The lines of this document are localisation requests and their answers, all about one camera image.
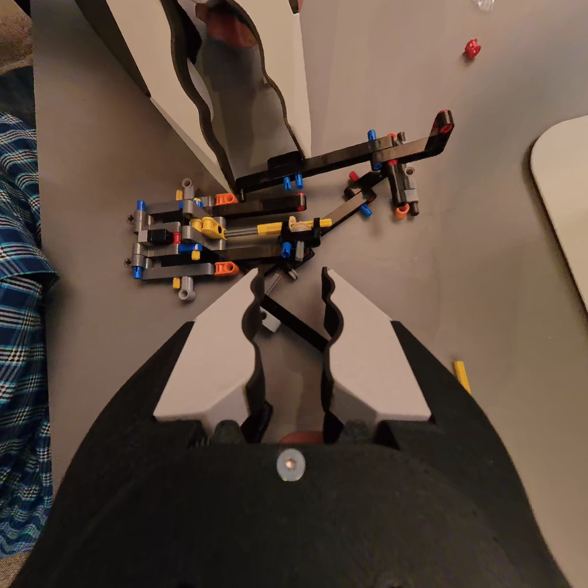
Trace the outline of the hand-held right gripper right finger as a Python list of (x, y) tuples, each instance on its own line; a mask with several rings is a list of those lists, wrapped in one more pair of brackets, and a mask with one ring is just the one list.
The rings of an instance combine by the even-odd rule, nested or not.
[(359, 422), (372, 435), (381, 422), (427, 422), (432, 412), (393, 320), (333, 269), (323, 267), (321, 296), (329, 340), (320, 398), (323, 438), (334, 443)]

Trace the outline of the long black lego beam assembly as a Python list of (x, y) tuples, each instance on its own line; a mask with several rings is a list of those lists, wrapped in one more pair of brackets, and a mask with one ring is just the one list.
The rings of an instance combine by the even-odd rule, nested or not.
[(436, 115), (429, 136), (417, 141), (405, 142), (403, 133), (377, 138), (370, 130), (366, 142), (323, 155), (303, 158), (298, 151), (292, 151), (270, 158), (266, 170), (236, 180), (235, 196), (240, 196), (241, 201), (227, 205), (229, 211), (224, 215), (247, 218), (303, 211), (306, 205), (290, 193), (291, 180), (301, 191), (305, 178), (368, 162), (371, 172), (351, 179), (348, 194), (354, 197), (359, 190), (366, 193), (386, 178), (393, 208), (407, 207), (416, 216), (418, 206), (416, 198), (409, 196), (405, 172), (409, 164), (441, 154), (453, 128), (453, 115), (445, 109)]

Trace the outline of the blue plaid clothing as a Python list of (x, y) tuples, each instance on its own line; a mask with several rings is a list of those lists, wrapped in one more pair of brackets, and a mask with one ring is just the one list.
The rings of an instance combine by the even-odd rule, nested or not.
[(1, 559), (28, 552), (53, 501), (32, 66), (1, 74)]

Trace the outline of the multicoloured lego chassis assembly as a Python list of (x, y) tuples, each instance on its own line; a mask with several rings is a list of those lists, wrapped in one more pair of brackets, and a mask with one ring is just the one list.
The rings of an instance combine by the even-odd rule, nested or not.
[(170, 280), (180, 300), (189, 302), (198, 277), (290, 269), (309, 259), (334, 218), (298, 219), (306, 208), (302, 192), (252, 200), (243, 192), (206, 196), (185, 178), (173, 201), (136, 201), (127, 217), (135, 242), (124, 263), (136, 281)]

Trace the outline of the thin black lego beam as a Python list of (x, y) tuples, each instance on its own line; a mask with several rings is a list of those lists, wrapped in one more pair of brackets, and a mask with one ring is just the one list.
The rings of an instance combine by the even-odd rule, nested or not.
[(293, 313), (290, 313), (281, 304), (265, 295), (260, 304), (261, 309), (269, 315), (272, 315), (282, 325), (289, 328), (294, 334), (309, 343), (319, 352), (324, 352), (327, 347), (327, 338), (307, 325)]

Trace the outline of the small black lego assembly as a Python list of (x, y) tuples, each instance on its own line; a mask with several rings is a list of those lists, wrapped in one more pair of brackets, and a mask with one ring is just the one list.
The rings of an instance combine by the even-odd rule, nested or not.
[(382, 179), (379, 171), (370, 171), (362, 176), (359, 176), (356, 172), (349, 173), (348, 185), (343, 191), (344, 202), (328, 214), (327, 218), (332, 223), (330, 226), (321, 229), (321, 235), (325, 236), (358, 211), (368, 217), (371, 216), (369, 205), (375, 200), (375, 186)]

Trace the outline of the white tray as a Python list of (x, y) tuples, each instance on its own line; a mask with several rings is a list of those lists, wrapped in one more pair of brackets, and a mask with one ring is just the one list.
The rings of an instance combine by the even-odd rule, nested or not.
[(533, 143), (530, 171), (587, 308), (587, 115), (546, 130)]

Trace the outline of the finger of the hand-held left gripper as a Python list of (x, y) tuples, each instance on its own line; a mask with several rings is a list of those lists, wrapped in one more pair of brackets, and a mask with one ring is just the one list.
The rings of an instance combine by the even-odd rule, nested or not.
[(312, 151), (311, 115), (299, 1), (230, 1), (258, 43), (265, 80), (278, 96), (283, 121), (301, 156)]
[(201, 164), (238, 193), (214, 110), (195, 67), (202, 45), (178, 1), (76, 1), (84, 18)]

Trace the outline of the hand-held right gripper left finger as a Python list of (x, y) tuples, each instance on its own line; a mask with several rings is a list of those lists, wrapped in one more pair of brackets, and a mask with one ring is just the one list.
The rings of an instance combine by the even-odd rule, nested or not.
[(263, 297), (263, 274), (250, 270), (195, 318), (153, 411), (157, 422), (199, 422), (211, 435), (232, 421), (249, 443), (262, 441), (273, 412), (254, 341)]

